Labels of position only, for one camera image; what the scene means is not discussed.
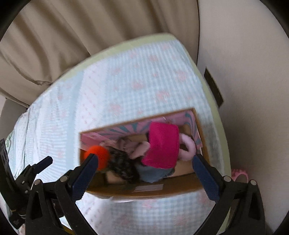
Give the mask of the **grey blue knit item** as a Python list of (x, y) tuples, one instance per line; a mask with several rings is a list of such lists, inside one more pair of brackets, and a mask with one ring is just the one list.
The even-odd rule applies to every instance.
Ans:
[(162, 169), (141, 164), (136, 164), (136, 169), (140, 179), (147, 183), (158, 182), (165, 177), (171, 176), (175, 172), (174, 168)]

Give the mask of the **cardboard box pink lining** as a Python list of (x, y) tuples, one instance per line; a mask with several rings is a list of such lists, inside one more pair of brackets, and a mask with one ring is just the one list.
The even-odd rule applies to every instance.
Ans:
[[(193, 139), (196, 144), (196, 152), (202, 154), (205, 160), (209, 160), (205, 137), (195, 109), (142, 118), (81, 133), (80, 160), (84, 161), (84, 152), (91, 146), (102, 144), (107, 140), (128, 138), (131, 141), (143, 142), (152, 122), (177, 125), (181, 133)], [(103, 199), (137, 200), (175, 196), (200, 188), (202, 185), (194, 173), (191, 161), (179, 160), (173, 175), (155, 183), (130, 184), (111, 170), (106, 173), (96, 173), (87, 191)]]

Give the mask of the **beige curtain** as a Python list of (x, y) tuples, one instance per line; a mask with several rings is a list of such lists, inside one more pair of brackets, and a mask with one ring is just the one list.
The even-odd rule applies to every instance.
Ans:
[(30, 1), (1, 39), (1, 95), (23, 106), (86, 58), (170, 33), (197, 58), (197, 1)]

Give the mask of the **pink fluffy scrunchie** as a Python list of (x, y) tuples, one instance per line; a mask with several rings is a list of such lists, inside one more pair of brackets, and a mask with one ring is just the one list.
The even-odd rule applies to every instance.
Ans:
[(184, 145), (187, 150), (179, 149), (178, 158), (182, 161), (190, 161), (196, 155), (196, 145), (190, 136), (179, 134), (179, 144)]

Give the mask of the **pink basket beside bed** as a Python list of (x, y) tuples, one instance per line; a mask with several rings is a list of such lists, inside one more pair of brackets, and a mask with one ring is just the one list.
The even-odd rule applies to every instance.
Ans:
[(249, 181), (248, 173), (245, 170), (241, 170), (241, 169), (232, 169), (231, 178), (235, 182), (240, 182), (240, 183), (247, 183)]

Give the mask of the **dark patterned scrunchie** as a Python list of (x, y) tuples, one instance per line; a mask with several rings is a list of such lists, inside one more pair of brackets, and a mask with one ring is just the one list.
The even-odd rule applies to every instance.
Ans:
[(135, 162), (129, 158), (128, 154), (113, 147), (109, 147), (108, 151), (110, 154), (108, 168), (128, 183), (138, 183), (140, 175), (135, 167)]

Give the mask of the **magenta leather pouch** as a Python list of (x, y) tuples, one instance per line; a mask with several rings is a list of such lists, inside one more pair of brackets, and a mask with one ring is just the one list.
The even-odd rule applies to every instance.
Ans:
[(150, 149), (142, 158), (142, 164), (160, 169), (176, 166), (180, 149), (177, 125), (152, 122), (148, 131), (148, 142)]

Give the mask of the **light pink cloth item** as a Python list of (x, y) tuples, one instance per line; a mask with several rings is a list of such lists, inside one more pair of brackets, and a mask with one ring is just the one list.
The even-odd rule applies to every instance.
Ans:
[(144, 157), (150, 149), (149, 142), (133, 142), (127, 138), (120, 138), (118, 140), (104, 140), (100, 146), (108, 149), (113, 147), (117, 150), (124, 151), (130, 159), (134, 160), (138, 157)]

